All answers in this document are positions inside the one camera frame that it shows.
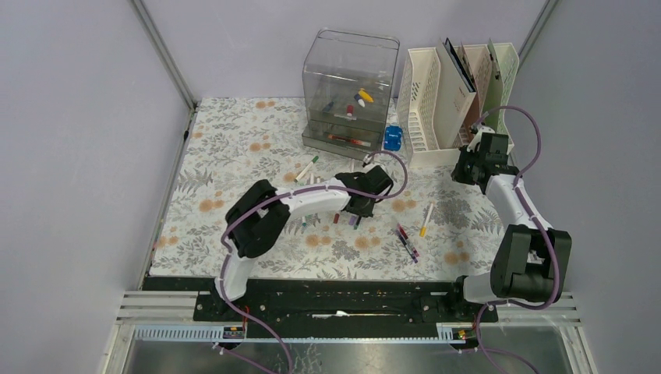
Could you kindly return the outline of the pink gel pen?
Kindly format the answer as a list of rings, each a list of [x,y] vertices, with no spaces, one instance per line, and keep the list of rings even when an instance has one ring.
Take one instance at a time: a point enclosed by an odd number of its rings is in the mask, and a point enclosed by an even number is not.
[[[398,229],[398,232],[399,232],[400,236],[403,238],[404,242],[406,243],[406,245],[410,249],[410,252],[413,254],[413,256],[416,257],[416,258],[419,258],[420,255],[419,255],[417,249],[413,245],[411,239],[409,238],[408,234],[405,232],[404,228],[399,223],[397,223],[397,229]]]

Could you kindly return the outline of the pink clipboard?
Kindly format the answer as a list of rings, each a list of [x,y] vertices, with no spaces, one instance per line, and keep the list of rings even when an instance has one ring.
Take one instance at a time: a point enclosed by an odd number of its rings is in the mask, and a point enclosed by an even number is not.
[[[468,145],[474,136],[470,132],[471,125],[482,115],[483,105],[490,84],[492,62],[485,44],[468,46],[462,44],[458,48],[458,56],[475,88],[475,97],[459,132],[462,143]]]

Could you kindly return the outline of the dark purple gel pen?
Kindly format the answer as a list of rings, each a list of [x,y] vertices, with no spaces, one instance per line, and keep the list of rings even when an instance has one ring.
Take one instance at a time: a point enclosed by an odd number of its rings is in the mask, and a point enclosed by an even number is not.
[[[395,234],[397,235],[397,237],[398,237],[399,241],[402,243],[402,245],[405,247],[405,250],[407,251],[408,255],[411,257],[413,263],[417,263],[418,262],[417,256],[413,252],[410,245],[407,243],[404,236],[399,231],[396,231]]]

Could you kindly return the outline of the green clipboard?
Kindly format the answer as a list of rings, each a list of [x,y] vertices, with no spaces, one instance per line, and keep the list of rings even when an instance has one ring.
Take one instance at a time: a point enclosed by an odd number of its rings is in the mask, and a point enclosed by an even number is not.
[[[487,43],[491,62],[490,84],[483,112],[496,106],[508,105],[518,72],[519,57],[512,43]]]

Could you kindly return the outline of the red gel pen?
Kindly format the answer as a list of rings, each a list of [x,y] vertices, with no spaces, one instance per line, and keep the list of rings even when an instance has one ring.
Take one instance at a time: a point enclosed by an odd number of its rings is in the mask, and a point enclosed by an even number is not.
[[[370,147],[370,146],[371,146],[371,142],[367,142],[367,141],[360,140],[360,139],[354,139],[354,138],[346,137],[346,136],[337,136],[337,135],[329,134],[329,135],[327,136],[327,138],[328,138],[328,139],[331,139],[331,140],[336,140],[336,141],[342,141],[342,142],[345,142],[345,143],[350,143],[350,144],[352,144],[352,145],[356,145],[356,146],[366,146],[366,147]]]

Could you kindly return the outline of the beige notebook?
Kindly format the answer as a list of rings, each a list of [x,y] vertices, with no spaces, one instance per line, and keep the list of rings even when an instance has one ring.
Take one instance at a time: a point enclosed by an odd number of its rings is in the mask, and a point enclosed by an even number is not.
[[[433,116],[433,129],[439,148],[451,148],[475,97],[475,88],[458,59],[449,39],[437,46],[440,80]]]

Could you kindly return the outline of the blue cap small bottle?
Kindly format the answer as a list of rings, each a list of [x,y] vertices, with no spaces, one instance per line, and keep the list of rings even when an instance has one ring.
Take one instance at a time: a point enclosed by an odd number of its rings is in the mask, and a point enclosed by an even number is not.
[[[362,97],[360,97],[358,94],[356,94],[356,95],[354,96],[354,99],[355,99],[355,101],[358,103],[358,105],[359,105],[361,108],[364,108],[364,107],[366,106],[366,102],[365,102],[364,99],[363,99]]]

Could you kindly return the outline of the yellow small bottle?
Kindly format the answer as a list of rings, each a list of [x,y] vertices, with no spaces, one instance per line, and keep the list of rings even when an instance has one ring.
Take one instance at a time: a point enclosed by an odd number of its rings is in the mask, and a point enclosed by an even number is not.
[[[374,99],[373,99],[373,98],[372,98],[372,97],[371,97],[366,91],[364,91],[364,90],[360,90],[357,94],[358,94],[360,97],[362,97],[366,103],[367,103],[367,102],[369,102],[369,103],[373,103],[373,102],[374,102]]]

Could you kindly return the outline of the clear acrylic drawer organizer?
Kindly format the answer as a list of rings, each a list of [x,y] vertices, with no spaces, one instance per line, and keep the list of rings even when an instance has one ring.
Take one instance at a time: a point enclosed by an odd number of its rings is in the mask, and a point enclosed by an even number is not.
[[[395,37],[323,28],[305,58],[302,84],[307,123],[304,146],[361,159],[384,141],[400,42]],[[354,96],[373,103],[361,108]],[[354,116],[346,116],[346,107]],[[328,139],[329,134],[371,142],[370,147]]]

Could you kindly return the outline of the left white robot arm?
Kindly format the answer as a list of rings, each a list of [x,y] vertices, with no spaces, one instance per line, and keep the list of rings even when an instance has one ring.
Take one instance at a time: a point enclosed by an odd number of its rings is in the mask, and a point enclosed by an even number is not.
[[[212,310],[224,320],[234,319],[255,260],[270,251],[290,221],[304,216],[345,211],[373,216],[374,206],[390,195],[394,181],[380,166],[367,171],[339,173],[323,182],[297,189],[279,189],[262,179],[225,214],[221,243],[228,254],[214,280]]]

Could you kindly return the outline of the yellow cap white marker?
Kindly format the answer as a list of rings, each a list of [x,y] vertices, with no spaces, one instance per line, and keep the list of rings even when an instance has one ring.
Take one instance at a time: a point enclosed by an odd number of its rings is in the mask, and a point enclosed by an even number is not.
[[[429,222],[430,222],[431,216],[433,214],[434,207],[435,207],[434,203],[430,203],[429,206],[427,207],[426,215],[424,217],[424,220],[422,222],[422,225],[421,225],[420,231],[419,231],[419,236],[422,237],[422,238],[424,238],[426,236],[427,228],[429,226]]]

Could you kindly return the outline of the green cap white marker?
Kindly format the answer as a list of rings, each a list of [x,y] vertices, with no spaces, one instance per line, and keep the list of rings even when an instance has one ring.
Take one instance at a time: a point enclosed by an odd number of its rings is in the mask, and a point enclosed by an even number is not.
[[[318,156],[315,156],[305,167],[296,175],[294,181],[300,182],[305,177],[306,173],[313,167],[313,165],[319,160]]]

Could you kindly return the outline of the floral table mat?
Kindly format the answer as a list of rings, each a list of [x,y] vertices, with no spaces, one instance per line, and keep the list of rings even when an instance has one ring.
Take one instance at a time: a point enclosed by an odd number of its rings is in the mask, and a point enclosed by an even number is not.
[[[295,186],[295,176],[315,156],[309,172],[324,181],[355,171],[359,162],[305,147],[301,98],[205,98],[197,112],[168,213],[155,242],[152,277],[215,277],[226,256],[221,235],[228,209],[261,179]],[[476,186],[451,179],[451,169],[412,169],[380,162],[406,189],[375,207],[357,230],[351,216],[326,212],[289,222],[252,275],[262,278],[451,281],[487,272],[504,226]],[[426,236],[419,236],[434,203]],[[420,257],[413,263],[395,232],[399,223]]]

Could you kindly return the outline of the blue stapler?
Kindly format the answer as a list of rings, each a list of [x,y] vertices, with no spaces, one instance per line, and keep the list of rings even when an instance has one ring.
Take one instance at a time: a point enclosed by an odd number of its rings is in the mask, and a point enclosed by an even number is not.
[[[398,125],[389,125],[384,132],[383,149],[399,151],[402,146],[402,128]]]

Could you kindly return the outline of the white mesh file rack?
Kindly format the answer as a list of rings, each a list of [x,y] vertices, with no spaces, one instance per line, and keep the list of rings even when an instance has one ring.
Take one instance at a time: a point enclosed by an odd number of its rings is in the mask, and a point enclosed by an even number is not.
[[[408,50],[397,102],[403,151],[411,168],[453,165],[470,130],[508,103],[519,67],[512,43],[452,44]]]

